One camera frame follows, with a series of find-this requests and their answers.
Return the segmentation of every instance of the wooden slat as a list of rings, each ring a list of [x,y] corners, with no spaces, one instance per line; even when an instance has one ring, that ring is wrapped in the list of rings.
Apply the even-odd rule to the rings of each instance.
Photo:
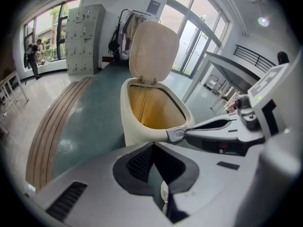
[[[75,97],[78,91],[86,83],[86,80],[88,80],[88,78],[83,78],[80,82],[77,82],[77,84],[72,87],[69,93],[66,94],[64,99],[59,103],[58,107],[55,109],[55,111],[51,115],[50,120],[47,123],[47,126],[39,142],[39,146],[38,146],[39,150],[37,151],[37,155],[34,163],[34,187],[36,188],[36,191],[40,190],[40,175],[41,175],[42,162],[43,162],[43,158],[46,157],[45,154],[49,153],[49,147],[51,145],[55,129],[66,110],[67,107],[66,105],[69,105],[71,100]]]
[[[63,91],[62,93],[57,97],[57,99],[51,104],[51,106],[46,111],[44,117],[42,118],[38,129],[35,133],[35,136],[32,141],[32,145],[29,150],[28,158],[27,158],[27,169],[26,169],[26,181],[30,183],[31,185],[34,184],[34,163],[35,158],[38,150],[38,142],[40,141],[43,131],[53,114],[54,110],[57,108],[58,104],[62,101],[62,99],[65,97],[65,95],[71,90],[71,88],[76,84],[76,82],[70,83]]]
[[[49,152],[49,156],[48,156],[48,162],[47,162],[47,169],[46,169],[46,177],[44,175],[42,175],[42,180],[46,179],[45,184],[47,184],[48,182],[50,182],[52,180],[52,175],[53,175],[53,157],[54,154],[57,150],[57,146],[59,143],[59,139],[61,136],[61,132],[62,129],[64,127],[65,121],[72,109],[72,107],[74,106],[74,104],[76,103],[76,101],[81,97],[82,93],[85,91],[85,89],[92,83],[93,78],[90,78],[90,80],[82,87],[82,89],[79,91],[79,93],[74,97],[74,99],[72,100],[72,102],[70,103],[70,105],[68,106],[67,110],[65,111],[58,127],[55,133],[55,136],[53,138],[53,142],[51,145],[51,149]]]

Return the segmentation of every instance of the man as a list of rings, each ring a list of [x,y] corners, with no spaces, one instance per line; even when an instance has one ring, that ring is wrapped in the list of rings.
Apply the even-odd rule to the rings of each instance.
[[[38,39],[37,44],[33,44],[32,53],[28,56],[28,63],[33,69],[34,76],[36,77],[36,80],[41,78],[41,76],[38,74],[38,66],[37,66],[37,59],[36,55],[41,55],[43,52],[38,51],[38,46],[41,44],[41,40]]]

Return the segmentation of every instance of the black vent grille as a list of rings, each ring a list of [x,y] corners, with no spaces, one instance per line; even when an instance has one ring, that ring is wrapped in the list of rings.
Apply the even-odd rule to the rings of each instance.
[[[83,194],[87,185],[84,183],[73,182],[52,205],[46,210],[46,212],[57,220],[63,222],[71,209],[78,201],[79,197]]]

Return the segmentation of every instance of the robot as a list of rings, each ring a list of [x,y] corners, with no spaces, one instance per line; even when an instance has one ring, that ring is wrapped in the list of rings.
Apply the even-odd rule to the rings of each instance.
[[[264,223],[302,171],[302,49],[238,98],[236,113],[184,131],[203,151],[147,142],[89,159],[51,181],[33,213],[58,226],[224,226]],[[148,185],[155,165],[167,213]]]

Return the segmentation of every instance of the white locker cabinet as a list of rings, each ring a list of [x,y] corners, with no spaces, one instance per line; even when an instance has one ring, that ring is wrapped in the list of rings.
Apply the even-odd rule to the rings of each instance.
[[[65,29],[66,66],[69,75],[97,73],[105,12],[101,4],[70,9],[70,20]]]
[[[92,39],[94,37],[95,32],[95,22],[85,22],[83,23],[83,39]]]
[[[82,56],[90,56],[93,54],[93,40],[82,40]]]

